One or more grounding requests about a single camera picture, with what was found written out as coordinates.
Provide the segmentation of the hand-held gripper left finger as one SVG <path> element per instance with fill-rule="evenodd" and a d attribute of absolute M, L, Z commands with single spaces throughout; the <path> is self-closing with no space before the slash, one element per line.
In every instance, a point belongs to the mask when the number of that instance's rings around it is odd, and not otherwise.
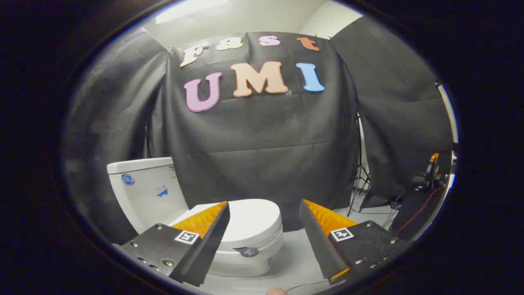
<path fill-rule="evenodd" d="M 113 250 L 140 271 L 163 284 L 199 287 L 215 258 L 230 222 L 226 201 L 172 226 L 156 223 Z"/>

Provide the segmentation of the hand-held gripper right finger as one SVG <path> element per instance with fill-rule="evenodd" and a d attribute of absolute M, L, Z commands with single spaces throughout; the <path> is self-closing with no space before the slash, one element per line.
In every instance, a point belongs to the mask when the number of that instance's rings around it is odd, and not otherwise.
<path fill-rule="evenodd" d="M 306 199 L 299 206 L 299 218 L 330 284 L 368 277 L 408 247 L 374 221 L 357 223 Z"/>

